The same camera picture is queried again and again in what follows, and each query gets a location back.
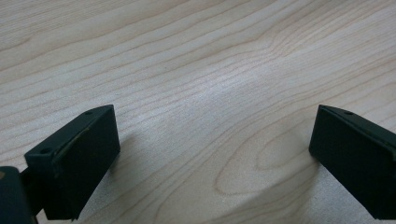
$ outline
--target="wooden table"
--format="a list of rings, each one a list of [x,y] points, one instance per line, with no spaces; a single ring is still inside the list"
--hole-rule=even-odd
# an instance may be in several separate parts
[[[396,131],[395,1],[3,0],[0,50],[0,165],[116,108],[75,223],[395,223],[307,150],[319,104]]]

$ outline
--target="screw hole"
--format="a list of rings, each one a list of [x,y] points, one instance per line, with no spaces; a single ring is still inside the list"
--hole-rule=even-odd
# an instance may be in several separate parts
[[[46,147],[46,148],[43,148],[43,149],[40,150],[40,154],[47,154],[49,152],[50,152],[50,148],[49,147]]]

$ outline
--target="black object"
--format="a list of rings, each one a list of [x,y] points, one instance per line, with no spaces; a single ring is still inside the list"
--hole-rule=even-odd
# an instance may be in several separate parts
[[[78,218],[119,153],[113,105],[79,115],[25,154],[20,175],[0,167],[0,223],[35,223],[42,208],[48,219]]]
[[[309,151],[374,218],[396,219],[396,134],[320,105]]]

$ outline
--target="light wood tabletop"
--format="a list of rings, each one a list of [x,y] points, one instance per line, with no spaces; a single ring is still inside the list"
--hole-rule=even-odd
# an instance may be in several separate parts
[[[396,132],[395,69],[393,0],[2,0],[0,165],[114,105],[74,223],[395,223],[308,152],[319,104]]]

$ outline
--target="wooden surface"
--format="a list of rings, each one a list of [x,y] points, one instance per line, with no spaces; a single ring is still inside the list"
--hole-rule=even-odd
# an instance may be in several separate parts
[[[395,132],[395,68],[395,1],[2,0],[0,165],[113,104],[76,223],[395,223],[307,151],[318,104]]]

